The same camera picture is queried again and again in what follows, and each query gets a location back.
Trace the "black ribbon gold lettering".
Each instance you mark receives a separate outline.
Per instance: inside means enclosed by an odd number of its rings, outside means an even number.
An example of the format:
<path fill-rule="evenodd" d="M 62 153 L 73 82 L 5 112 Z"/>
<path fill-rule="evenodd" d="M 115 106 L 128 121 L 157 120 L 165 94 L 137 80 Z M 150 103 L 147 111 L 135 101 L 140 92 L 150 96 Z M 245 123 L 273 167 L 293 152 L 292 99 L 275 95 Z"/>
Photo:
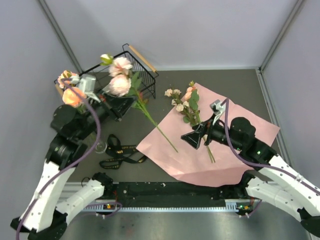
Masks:
<path fill-rule="evenodd" d="M 144 154 L 138 160 L 132 159 L 131 157 L 134 154 L 141 153 L 137 150 L 137 145 L 122 145 L 119 138 L 114 134 L 110 134 L 107 138 L 105 153 L 110 158 L 99 162 L 99 166 L 105 170 L 118 170 L 122 163 L 142 164 L 148 159 Z"/>

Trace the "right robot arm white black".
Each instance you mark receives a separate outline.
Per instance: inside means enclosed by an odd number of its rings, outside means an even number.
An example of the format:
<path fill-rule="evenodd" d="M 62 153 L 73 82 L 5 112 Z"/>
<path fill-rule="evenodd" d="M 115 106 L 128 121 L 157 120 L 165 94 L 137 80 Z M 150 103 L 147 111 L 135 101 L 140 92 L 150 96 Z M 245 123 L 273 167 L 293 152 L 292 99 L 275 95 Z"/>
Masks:
<path fill-rule="evenodd" d="M 250 197 L 263 200 L 294 217 L 310 234 L 320 236 L 320 189 L 295 171 L 265 142 L 256 138 L 256 128 L 244 117 L 236 117 L 226 128 L 212 119 L 194 126 L 192 132 L 181 139 L 193 148 L 211 141 L 230 147 L 235 156 L 259 174 L 269 178 L 274 187 L 258 177 L 247 177 L 233 185 L 239 198 Z"/>

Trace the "pale pink peony stem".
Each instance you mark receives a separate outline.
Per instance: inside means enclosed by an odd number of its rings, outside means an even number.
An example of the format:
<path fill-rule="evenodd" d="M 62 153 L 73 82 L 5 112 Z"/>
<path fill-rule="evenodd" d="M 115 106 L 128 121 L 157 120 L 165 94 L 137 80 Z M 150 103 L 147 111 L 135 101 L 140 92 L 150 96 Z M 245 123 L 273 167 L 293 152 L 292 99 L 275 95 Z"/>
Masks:
<path fill-rule="evenodd" d="M 158 124 L 150 115 L 147 110 L 147 101 L 143 98 L 142 93 L 139 91 L 139 87 L 142 83 L 139 72 L 133 72 L 133 64 L 126 57 L 116 57 L 109 54 L 102 54 L 100 56 L 101 65 L 108 66 L 108 73 L 111 77 L 110 82 L 103 91 L 109 95 L 115 97 L 136 97 L 135 103 L 132 105 L 133 108 L 140 110 L 148 120 L 156 127 L 161 135 L 167 140 L 170 146 L 177 151 L 177 148 L 159 128 Z"/>

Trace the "pink wrapping paper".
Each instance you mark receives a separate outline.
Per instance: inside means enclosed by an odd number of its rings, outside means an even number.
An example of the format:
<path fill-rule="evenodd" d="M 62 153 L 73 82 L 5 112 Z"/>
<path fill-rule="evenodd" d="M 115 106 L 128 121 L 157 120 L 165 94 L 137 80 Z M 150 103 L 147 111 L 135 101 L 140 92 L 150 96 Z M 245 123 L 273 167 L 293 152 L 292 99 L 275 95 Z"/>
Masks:
<path fill-rule="evenodd" d="M 213 111 L 210 104 L 216 100 L 224 101 L 227 97 L 220 95 L 198 83 L 195 87 L 199 93 L 200 119 L 209 119 Z M 255 136 L 271 146 L 280 128 L 255 115 L 244 107 L 229 100 L 228 127 L 236 117 L 244 117 L 256 128 Z M 167 174 L 178 181 L 198 186 L 220 187 L 235 185 L 241 181 L 245 171 L 252 168 L 241 162 L 228 146 L 212 141 L 209 148 L 215 162 L 211 163 L 204 141 L 199 149 L 194 149 L 181 139 L 181 135 L 189 133 L 192 128 L 184 123 L 182 114 L 172 108 L 158 124 L 168 139 L 173 143 L 176 152 L 157 128 L 152 130 L 137 146 L 137 150 L 156 163 Z"/>

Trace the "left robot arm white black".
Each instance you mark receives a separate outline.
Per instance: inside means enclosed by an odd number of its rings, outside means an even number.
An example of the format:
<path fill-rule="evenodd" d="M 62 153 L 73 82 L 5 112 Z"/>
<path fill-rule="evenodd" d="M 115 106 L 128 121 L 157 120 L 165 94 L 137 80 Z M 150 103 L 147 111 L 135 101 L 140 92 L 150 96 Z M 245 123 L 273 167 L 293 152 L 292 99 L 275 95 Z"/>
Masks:
<path fill-rule="evenodd" d="M 89 105 L 84 113 L 68 104 L 55 110 L 50 126 L 56 136 L 46 153 L 41 178 L 28 208 L 10 224 L 16 230 L 17 239 L 21 233 L 27 233 L 29 240 L 59 240 L 85 207 L 113 194 L 112 179 L 98 172 L 84 187 L 59 202 L 68 179 L 99 142 L 101 122 L 108 118 L 121 119 L 136 100 L 134 96 L 103 95 L 100 103 Z M 88 147 L 84 139 L 91 133 L 97 133 L 96 143 Z"/>

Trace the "peach rose flower stem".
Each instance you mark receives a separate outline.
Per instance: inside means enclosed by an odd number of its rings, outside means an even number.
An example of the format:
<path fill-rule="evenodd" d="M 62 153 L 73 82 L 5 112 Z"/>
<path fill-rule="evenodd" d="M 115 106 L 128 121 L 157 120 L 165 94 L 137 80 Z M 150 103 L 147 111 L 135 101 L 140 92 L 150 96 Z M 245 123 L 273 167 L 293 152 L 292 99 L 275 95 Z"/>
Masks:
<path fill-rule="evenodd" d="M 54 113 L 51 127 L 66 138 L 86 140 L 88 145 L 92 145 L 96 140 L 95 124 L 83 101 L 88 96 L 72 80 L 78 81 L 79 75 L 69 70 L 64 70 L 57 78 L 64 105 Z"/>

